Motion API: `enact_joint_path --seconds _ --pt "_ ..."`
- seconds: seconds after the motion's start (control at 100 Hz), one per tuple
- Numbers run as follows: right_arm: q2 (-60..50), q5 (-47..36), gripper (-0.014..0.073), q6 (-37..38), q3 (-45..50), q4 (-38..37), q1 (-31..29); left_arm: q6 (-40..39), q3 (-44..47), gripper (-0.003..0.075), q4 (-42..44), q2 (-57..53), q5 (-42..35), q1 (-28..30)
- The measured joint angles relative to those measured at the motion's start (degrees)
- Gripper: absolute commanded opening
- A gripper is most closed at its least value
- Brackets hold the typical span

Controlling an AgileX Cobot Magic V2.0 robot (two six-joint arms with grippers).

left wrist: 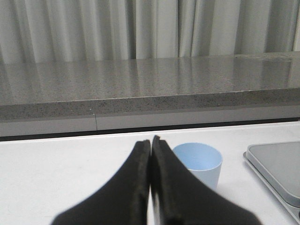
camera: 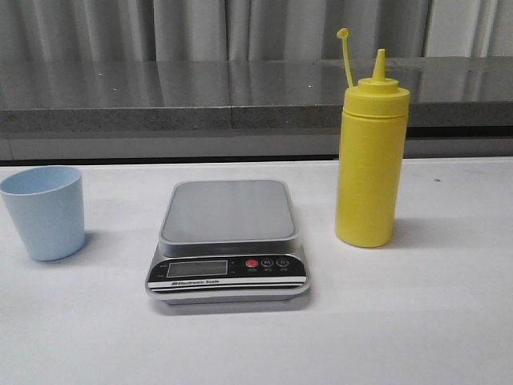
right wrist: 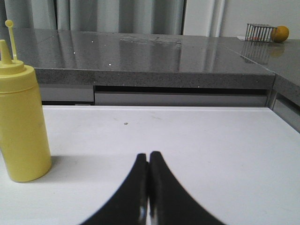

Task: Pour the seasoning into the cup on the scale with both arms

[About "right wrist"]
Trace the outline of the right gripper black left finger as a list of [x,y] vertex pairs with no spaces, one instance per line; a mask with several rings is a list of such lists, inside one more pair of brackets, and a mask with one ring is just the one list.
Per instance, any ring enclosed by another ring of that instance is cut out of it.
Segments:
[[118,190],[84,225],[144,225],[148,209],[148,162],[146,154],[136,160]]

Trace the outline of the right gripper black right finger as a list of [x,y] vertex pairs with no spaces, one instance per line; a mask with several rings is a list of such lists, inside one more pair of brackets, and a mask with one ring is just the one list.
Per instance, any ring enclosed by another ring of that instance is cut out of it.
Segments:
[[152,225],[223,224],[189,195],[159,151],[150,154],[149,198]]

